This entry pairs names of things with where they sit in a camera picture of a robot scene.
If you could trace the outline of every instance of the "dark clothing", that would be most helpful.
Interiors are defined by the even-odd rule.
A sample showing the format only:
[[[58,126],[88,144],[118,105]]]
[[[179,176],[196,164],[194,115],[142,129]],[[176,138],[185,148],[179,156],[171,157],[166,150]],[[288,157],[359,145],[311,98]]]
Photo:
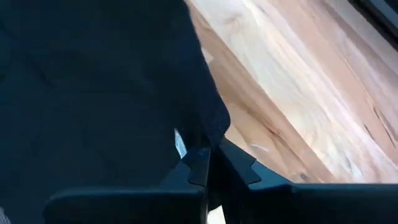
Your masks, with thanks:
[[[189,149],[228,126],[182,0],[0,0],[0,207],[12,224],[43,223],[66,188],[158,184],[180,159],[174,129]]]

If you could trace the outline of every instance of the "wooden surface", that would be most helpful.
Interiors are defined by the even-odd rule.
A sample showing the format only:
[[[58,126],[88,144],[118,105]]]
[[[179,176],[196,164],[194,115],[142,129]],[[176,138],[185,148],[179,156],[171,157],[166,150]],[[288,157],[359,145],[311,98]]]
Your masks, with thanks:
[[[227,138],[294,182],[398,182],[398,53],[345,0],[187,0]]]

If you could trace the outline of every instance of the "wood grain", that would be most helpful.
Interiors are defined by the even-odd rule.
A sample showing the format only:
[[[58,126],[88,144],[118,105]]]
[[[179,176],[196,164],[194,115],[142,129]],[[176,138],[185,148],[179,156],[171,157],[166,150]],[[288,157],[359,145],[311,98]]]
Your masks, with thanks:
[[[395,63],[340,0],[189,0],[232,141],[296,182],[397,182]],[[358,31],[355,24],[366,27]]]

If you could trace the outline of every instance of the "black plastic piece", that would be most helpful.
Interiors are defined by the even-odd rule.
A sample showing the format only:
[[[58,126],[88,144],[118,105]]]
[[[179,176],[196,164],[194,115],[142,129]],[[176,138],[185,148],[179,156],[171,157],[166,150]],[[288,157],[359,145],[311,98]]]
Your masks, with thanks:
[[[221,150],[233,158],[229,161],[233,168],[224,172],[251,169],[261,181],[245,184],[241,175],[223,180],[239,186],[221,201],[228,224],[398,223],[398,185],[294,184],[258,161],[248,167],[234,160],[245,153],[238,149],[228,144]]]
[[[398,50],[398,1],[349,0],[377,31]]]
[[[157,187],[72,189],[54,195],[44,210],[45,222],[204,224],[210,151],[210,148],[188,151],[187,159],[181,160]]]

